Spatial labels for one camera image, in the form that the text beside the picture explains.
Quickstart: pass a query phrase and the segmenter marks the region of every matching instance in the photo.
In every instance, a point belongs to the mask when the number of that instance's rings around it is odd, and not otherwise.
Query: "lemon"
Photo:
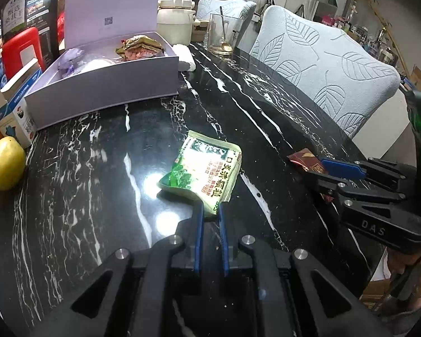
[[[0,190],[11,189],[25,169],[25,151],[13,137],[0,139]]]

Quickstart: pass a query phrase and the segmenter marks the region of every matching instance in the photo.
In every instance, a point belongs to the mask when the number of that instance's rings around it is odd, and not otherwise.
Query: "black marble table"
[[[190,217],[189,206],[167,200],[155,185],[189,129],[241,147],[230,205],[250,234],[277,249],[307,249],[361,294],[383,247],[340,227],[334,208],[308,192],[285,160],[305,147],[350,161],[362,160],[360,151],[263,63],[241,51],[220,59],[200,46],[190,50],[196,71],[180,73],[178,96],[40,131],[23,180],[0,192],[0,309],[17,336],[115,249],[146,249]]]

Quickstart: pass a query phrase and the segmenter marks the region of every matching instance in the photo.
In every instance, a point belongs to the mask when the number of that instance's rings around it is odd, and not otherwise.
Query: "glass cup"
[[[231,55],[242,23],[243,19],[224,15],[222,22],[220,14],[211,14],[209,26],[207,27],[207,49],[216,54]],[[225,27],[226,41],[223,34],[223,25]]]

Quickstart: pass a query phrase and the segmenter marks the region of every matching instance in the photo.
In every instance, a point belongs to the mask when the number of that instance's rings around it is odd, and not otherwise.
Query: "open box lid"
[[[157,0],[65,0],[65,48],[154,32]]]

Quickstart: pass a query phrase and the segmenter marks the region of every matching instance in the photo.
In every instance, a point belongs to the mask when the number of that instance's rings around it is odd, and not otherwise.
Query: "metal screw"
[[[256,241],[256,238],[255,238],[255,236],[252,236],[252,235],[247,234],[247,235],[244,235],[241,238],[241,241],[244,244],[249,245],[249,244],[253,244]]]
[[[118,249],[114,254],[119,260],[124,260],[129,256],[129,251],[127,249]]]
[[[309,256],[309,252],[307,252],[305,249],[296,249],[293,254],[298,260],[305,260],[307,256]]]
[[[170,244],[180,244],[182,242],[182,238],[181,236],[174,234],[168,237],[168,241],[170,242]]]

